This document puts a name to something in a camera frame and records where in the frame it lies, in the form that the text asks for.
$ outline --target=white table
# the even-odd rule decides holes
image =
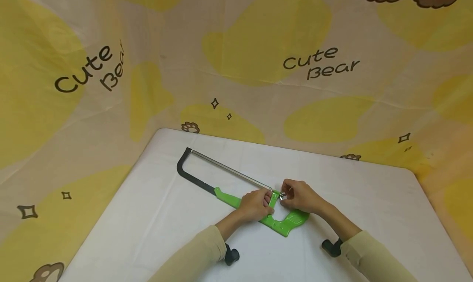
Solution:
[[[472,282],[414,174],[406,169],[161,129],[119,188],[66,269],[61,282],[145,282],[178,248],[232,208],[180,177],[186,147],[277,190],[285,178],[305,180],[371,233],[419,281]],[[190,155],[184,170],[222,191],[242,196],[254,186]],[[275,218],[287,210],[276,206]],[[311,216],[287,238],[260,223],[227,241],[240,252],[197,281],[365,281],[344,257],[320,245],[337,236]]]

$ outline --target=yellow patterned backdrop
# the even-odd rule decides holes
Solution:
[[[153,133],[412,170],[473,272],[473,0],[0,0],[0,276],[56,282]]]

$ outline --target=finger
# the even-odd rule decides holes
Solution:
[[[254,191],[258,196],[261,196],[261,198],[264,198],[264,195],[266,195],[267,192],[269,192],[268,189],[262,188],[259,190]]]
[[[292,208],[294,207],[294,201],[290,199],[284,199],[284,200],[281,200],[281,205],[286,208]]]
[[[299,182],[299,180],[293,180],[293,179],[284,179],[284,181],[282,182],[282,184],[286,184],[290,187],[294,187],[295,184],[297,184]]]

